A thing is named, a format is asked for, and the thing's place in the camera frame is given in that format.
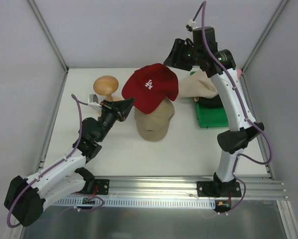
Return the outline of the khaki sport baseball cap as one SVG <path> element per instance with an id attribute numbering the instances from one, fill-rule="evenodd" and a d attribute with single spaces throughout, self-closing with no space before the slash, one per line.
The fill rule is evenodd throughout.
<path id="1" fill-rule="evenodd" d="M 139 135 L 150 142 L 162 140 L 167 135 L 174 114 L 174 106 L 168 98 L 165 98 L 150 114 L 142 113 L 135 108 L 135 121 Z"/>

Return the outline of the cream beige baseball cap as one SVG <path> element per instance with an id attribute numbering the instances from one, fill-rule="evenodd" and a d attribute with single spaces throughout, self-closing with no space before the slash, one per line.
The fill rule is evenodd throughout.
<path id="1" fill-rule="evenodd" d="M 179 98 L 204 97 L 211 99 L 218 95 L 218 92 L 202 70 L 197 70 L 179 82 Z"/>

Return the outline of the red baseball cap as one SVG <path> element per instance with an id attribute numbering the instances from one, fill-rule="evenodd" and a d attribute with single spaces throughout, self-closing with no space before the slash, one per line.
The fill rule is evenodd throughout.
<path id="1" fill-rule="evenodd" d="M 129 77 L 122 89 L 124 99 L 135 98 L 134 106 L 144 114 L 152 113 L 168 98 L 178 96 L 178 77 L 161 63 L 144 66 Z"/>

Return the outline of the black baseball cap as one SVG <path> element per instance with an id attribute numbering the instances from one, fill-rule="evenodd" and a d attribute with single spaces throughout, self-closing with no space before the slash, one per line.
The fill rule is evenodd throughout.
<path id="1" fill-rule="evenodd" d="M 213 98 L 198 97 L 197 103 L 208 109 L 222 108 L 223 104 L 219 95 Z"/>

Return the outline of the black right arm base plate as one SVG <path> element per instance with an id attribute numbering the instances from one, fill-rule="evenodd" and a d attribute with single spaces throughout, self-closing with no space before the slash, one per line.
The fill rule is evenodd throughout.
<path id="1" fill-rule="evenodd" d="M 236 197 L 241 198 L 242 192 L 239 182 L 216 182 L 216 181 L 198 181 L 198 197 Z"/>

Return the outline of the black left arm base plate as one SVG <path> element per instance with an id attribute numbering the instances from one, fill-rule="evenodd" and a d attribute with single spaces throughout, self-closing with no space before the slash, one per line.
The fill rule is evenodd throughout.
<path id="1" fill-rule="evenodd" d="M 80 192 L 87 195 L 108 195 L 109 187 L 109 179 L 93 179 L 86 182 L 86 185 Z"/>

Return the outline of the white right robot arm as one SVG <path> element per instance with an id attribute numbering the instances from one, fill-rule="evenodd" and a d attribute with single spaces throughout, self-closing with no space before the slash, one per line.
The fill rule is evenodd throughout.
<path id="1" fill-rule="evenodd" d="M 213 27 L 187 27 L 192 38 L 177 38 L 165 66 L 190 71 L 198 66 L 214 84 L 228 119 L 229 129 L 217 136 L 222 149 L 219 166 L 212 181 L 197 183 L 198 194 L 209 197 L 236 196 L 241 192 L 234 172 L 239 157 L 248 146 L 264 130 L 263 123 L 257 123 L 240 92 L 236 63 L 232 53 L 218 50 Z"/>

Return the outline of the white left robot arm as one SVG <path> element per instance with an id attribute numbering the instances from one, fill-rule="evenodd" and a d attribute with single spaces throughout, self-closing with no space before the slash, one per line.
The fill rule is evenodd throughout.
<path id="1" fill-rule="evenodd" d="M 4 206 L 8 210 L 7 226 L 27 227 L 36 222 L 53 203 L 77 194 L 95 198 L 95 176 L 85 165 L 102 149 L 100 143 L 116 122 L 124 122 L 135 98 L 121 101 L 103 100 L 98 104 L 101 116 L 82 118 L 81 102 L 75 95 L 79 114 L 78 138 L 72 147 L 49 167 L 25 178 L 16 176 L 10 182 Z"/>

